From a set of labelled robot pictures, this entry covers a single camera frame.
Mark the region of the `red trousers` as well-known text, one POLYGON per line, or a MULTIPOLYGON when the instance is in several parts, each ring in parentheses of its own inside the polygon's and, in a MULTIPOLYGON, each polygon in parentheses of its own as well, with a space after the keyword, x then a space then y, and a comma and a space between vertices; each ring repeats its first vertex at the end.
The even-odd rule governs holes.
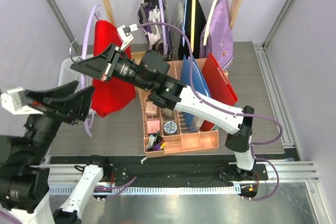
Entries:
MULTIPOLYGON (((93 55, 96 57, 104 52, 110 44, 122 45, 117 28, 106 20, 96 22, 93 55)), ((109 82, 94 79, 92 85, 95 91, 91 107, 102 118, 123 109, 136 97, 132 84, 116 78, 111 78, 109 82)))

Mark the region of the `lilac hanger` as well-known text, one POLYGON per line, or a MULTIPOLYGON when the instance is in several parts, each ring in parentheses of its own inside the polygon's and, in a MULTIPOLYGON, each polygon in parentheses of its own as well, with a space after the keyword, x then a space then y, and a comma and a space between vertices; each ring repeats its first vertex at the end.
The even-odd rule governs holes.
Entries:
MULTIPOLYGON (((160 22, 164 23, 165 22, 165 8, 164 8, 164 3, 163 0, 159 0, 159 10, 160 10, 160 22)), ((164 55, 167 57, 168 54, 168 42, 167 42, 167 29, 165 25, 161 26, 161 31, 162 31, 162 40, 163 40, 163 52, 164 55)))
MULTIPOLYGON (((91 25, 92 25, 92 22, 93 22, 93 18, 95 17, 97 21, 99 21, 101 19, 100 13, 97 10, 97 8, 100 7, 100 6, 101 5, 96 4, 96 5, 93 6, 93 8, 91 10, 91 13, 89 15, 89 18, 88 18, 88 21, 87 21, 87 24, 86 24, 81 56, 77 60, 74 60, 73 57, 72 57, 72 46, 77 41, 77 39, 75 38, 70 44, 69 56, 70 56, 70 60, 72 61, 72 63, 79 63, 82 60, 86 60, 87 51, 88 51, 89 35, 90 35, 90 30, 91 30, 91 25)), ((87 133, 87 135, 89 137, 92 137, 92 133, 91 133, 90 129, 93 125, 94 115, 95 115, 95 111, 93 111, 91 113, 91 118, 90 119, 85 119, 85 121, 83 123, 84 128, 85 128, 85 132, 87 133)))

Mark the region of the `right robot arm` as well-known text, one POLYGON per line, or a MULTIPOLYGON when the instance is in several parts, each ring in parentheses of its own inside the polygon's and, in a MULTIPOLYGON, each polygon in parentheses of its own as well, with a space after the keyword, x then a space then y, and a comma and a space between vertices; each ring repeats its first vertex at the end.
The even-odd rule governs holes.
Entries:
POLYGON ((225 146, 234 152, 237 174, 248 180, 256 173, 256 161, 250 143, 254 109, 230 107, 195 91, 193 85, 169 76, 170 65, 154 50, 148 50, 140 63, 135 63, 114 44, 103 53, 70 68, 102 82, 117 78, 148 91, 148 99, 162 109, 192 114, 227 132, 225 146))

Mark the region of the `cream yellow hanger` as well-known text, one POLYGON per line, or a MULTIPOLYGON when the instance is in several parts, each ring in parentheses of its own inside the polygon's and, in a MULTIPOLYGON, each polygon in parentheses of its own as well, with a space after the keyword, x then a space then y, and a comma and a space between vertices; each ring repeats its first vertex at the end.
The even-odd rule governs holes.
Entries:
POLYGON ((196 16, 196 0, 192 0, 191 8, 191 49, 194 51, 194 41, 195 41, 195 16, 196 16))

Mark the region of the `pink socket cube upper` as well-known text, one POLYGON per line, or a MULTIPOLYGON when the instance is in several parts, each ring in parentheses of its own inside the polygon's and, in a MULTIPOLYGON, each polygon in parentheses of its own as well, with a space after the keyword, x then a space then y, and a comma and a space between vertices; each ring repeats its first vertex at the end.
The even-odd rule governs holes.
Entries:
POLYGON ((146 103, 145 113, 147 116, 157 116, 158 106, 149 101, 146 103))

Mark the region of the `pink socket cube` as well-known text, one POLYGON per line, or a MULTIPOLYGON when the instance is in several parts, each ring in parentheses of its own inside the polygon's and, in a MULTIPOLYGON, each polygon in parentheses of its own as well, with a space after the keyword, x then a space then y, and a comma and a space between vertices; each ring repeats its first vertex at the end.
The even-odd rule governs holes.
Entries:
POLYGON ((156 134, 160 130, 159 120, 149 120, 146 122, 146 129, 148 134, 156 134))
POLYGON ((157 116, 158 106, 149 101, 146 103, 145 113, 147 116, 157 116))

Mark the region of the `purple camouflage garment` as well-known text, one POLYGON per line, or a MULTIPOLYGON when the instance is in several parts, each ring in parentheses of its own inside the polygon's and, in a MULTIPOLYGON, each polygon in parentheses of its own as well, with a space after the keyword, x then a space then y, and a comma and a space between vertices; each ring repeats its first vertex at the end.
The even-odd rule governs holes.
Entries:
MULTIPOLYGON (((165 8, 165 22, 167 22, 167 2, 163 0, 165 8)), ((138 10, 138 22, 139 24, 150 23, 150 22, 160 22, 160 10, 159 10, 159 0, 142 0, 139 10, 138 10)), ((170 29, 167 29, 167 42, 168 42, 168 56, 166 57, 163 52, 163 40, 161 25, 151 25, 141 28, 145 38, 149 44, 150 50, 156 50, 159 52, 165 61, 171 60, 171 42, 170 42, 170 29)))

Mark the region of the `pink socket cube lower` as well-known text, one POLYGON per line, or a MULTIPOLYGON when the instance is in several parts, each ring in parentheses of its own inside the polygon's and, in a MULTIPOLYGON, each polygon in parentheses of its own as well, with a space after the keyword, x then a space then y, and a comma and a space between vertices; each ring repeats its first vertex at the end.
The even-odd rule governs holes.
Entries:
POLYGON ((156 134, 160 130, 159 120, 149 120, 146 122, 146 129, 148 134, 156 134))

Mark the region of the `grey garment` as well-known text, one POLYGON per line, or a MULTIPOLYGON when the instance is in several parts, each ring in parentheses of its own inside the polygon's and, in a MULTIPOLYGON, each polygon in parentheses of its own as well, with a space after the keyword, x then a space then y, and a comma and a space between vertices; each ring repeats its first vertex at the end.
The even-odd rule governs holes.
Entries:
MULTIPOLYGON (((179 30, 182 29, 184 20, 184 4, 182 1, 178 1, 176 4, 175 10, 173 12, 173 17, 171 24, 177 27, 179 30)), ((180 46, 180 42, 182 39, 182 35, 174 28, 170 28, 170 41, 171 41, 171 61, 178 60, 178 50, 180 46)))

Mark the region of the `black garment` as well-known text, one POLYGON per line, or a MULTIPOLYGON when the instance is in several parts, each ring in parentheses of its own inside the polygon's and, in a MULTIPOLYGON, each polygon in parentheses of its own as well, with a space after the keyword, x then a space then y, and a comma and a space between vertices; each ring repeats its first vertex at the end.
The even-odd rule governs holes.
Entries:
MULTIPOLYGON (((196 10, 195 10, 195 27, 194 27, 194 47, 193 47, 193 56, 195 59, 199 58, 200 43, 201 43, 201 33, 206 25, 206 18, 203 12, 203 9, 200 5, 199 0, 196 0, 196 10)), ((192 23, 192 0, 187 0, 186 8, 186 19, 185 19, 185 35, 191 41, 191 23, 192 23)), ((188 57, 189 49, 186 42, 183 45, 183 40, 180 40, 178 58, 183 60, 183 57, 188 57)))

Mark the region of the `round patterned tin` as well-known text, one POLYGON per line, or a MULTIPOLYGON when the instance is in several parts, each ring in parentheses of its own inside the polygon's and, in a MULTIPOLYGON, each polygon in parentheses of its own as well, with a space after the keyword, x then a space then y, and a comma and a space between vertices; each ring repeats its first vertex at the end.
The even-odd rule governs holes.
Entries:
POLYGON ((163 131, 165 135, 175 135, 178 131, 178 125, 174 121, 167 121, 163 125, 163 131))

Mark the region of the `pens in organizer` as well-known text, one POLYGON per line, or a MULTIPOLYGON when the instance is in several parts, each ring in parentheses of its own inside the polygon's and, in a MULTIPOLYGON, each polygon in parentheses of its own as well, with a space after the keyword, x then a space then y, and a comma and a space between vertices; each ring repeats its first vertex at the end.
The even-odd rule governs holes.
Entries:
POLYGON ((164 143, 165 143, 165 140, 163 139, 161 132, 157 131, 157 133, 150 135, 146 150, 148 152, 160 151, 164 149, 164 143))

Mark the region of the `blue file folder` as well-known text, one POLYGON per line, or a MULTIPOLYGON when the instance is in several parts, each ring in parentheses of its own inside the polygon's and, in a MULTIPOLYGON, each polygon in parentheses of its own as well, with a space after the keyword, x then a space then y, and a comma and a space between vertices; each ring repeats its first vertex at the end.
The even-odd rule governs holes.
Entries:
MULTIPOLYGON (((190 73, 190 58, 184 56, 180 80, 183 81, 188 86, 191 85, 189 73, 190 73)), ((203 94, 207 97, 211 97, 207 83, 195 59, 193 59, 193 64, 192 64, 192 81, 193 81, 194 89, 198 93, 203 94)), ((194 115, 185 113, 185 112, 183 112, 182 114, 184 116, 185 124, 188 128, 188 131, 192 133, 197 132, 199 128, 202 126, 204 120, 200 119, 201 125, 196 126, 196 124, 194 123, 194 115)))

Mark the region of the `lilac purple garment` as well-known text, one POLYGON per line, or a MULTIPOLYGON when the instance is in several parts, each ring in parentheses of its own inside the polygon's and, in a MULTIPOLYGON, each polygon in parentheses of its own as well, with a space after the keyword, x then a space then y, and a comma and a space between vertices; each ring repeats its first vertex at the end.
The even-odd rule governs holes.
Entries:
POLYGON ((229 24, 228 0, 217 0, 201 33, 200 58, 212 53, 223 70, 233 62, 234 42, 229 24))

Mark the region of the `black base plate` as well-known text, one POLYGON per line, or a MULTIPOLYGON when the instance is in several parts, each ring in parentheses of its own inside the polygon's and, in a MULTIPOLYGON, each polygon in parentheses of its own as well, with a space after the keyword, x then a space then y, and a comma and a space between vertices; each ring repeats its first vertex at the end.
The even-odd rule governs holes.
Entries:
POLYGON ((268 179, 264 164, 253 172, 238 174, 233 155, 182 155, 158 158, 110 156, 111 168, 103 182, 121 186, 131 179, 133 187, 220 187, 233 182, 268 179))

